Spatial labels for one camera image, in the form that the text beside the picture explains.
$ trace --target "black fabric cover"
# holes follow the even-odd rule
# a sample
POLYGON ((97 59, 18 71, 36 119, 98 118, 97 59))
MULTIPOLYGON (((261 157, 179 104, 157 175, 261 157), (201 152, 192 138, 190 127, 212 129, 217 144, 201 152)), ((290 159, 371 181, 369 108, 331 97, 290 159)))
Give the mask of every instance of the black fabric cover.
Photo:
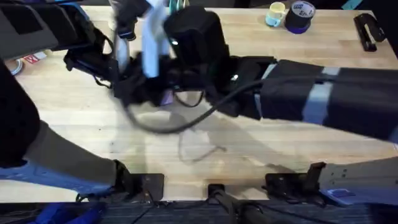
POLYGON ((36 138, 40 118, 35 105, 0 59, 0 167, 17 167, 36 138))

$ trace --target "black stapler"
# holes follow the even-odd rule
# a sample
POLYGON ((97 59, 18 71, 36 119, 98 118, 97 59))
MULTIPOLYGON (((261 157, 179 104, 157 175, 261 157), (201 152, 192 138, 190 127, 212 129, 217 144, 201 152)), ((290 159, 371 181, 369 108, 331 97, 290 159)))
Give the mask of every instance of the black stapler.
POLYGON ((386 35, 384 34, 384 31, 377 23, 377 20, 372 15, 368 13, 363 13, 360 14, 359 16, 356 16, 354 18, 354 22, 356 30, 358 31, 359 34, 359 38, 361 39, 363 49, 366 52, 377 51, 376 44, 372 42, 368 34, 368 31, 366 30, 366 25, 368 25, 369 32, 376 42, 382 42, 383 40, 385 40, 386 35))

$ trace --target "white stripe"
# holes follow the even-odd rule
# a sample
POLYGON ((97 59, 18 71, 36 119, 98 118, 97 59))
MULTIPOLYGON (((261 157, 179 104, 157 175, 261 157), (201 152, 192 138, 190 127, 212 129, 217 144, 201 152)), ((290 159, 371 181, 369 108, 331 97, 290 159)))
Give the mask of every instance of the white stripe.
MULTIPOLYGON (((325 67, 322 73, 326 75, 338 75, 340 68, 325 67)), ((302 111, 303 121, 313 124, 323 124, 328 116, 329 97, 333 84, 325 82, 323 84, 314 84, 302 111)))
MULTIPOLYGON (((266 71, 264 72, 262 76, 262 80, 266 79, 268 75, 271 73, 271 71, 275 68, 277 64, 271 64, 268 65, 266 71)), ((254 94, 254 102, 256 104, 257 111, 259 112, 260 117, 262 117, 262 110, 261 110, 261 95, 260 94, 254 94)))

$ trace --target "purple object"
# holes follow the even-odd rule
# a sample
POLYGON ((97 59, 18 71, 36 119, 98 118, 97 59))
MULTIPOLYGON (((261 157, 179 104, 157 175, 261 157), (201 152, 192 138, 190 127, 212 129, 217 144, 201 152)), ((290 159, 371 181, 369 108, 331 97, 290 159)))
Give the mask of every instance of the purple object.
POLYGON ((289 26, 286 25, 286 22, 285 22, 286 29, 289 30, 290 32, 294 33, 294 34, 303 34, 303 33, 305 33, 305 31, 308 30, 308 28, 310 28, 310 26, 311 26, 311 21, 303 28, 289 27, 289 26))

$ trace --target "blue fabric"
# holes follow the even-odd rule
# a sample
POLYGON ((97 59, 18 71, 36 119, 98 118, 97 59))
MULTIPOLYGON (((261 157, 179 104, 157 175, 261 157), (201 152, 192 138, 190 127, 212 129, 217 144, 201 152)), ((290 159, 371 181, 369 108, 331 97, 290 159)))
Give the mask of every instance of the blue fabric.
POLYGON ((346 4, 344 4, 341 8, 344 10, 354 10, 359 4, 362 3, 362 0, 348 0, 346 4))
POLYGON ((76 217, 65 208, 64 203, 51 203, 43 209, 36 221, 29 224, 92 224, 101 218, 105 208, 105 203, 97 203, 87 212, 76 217))

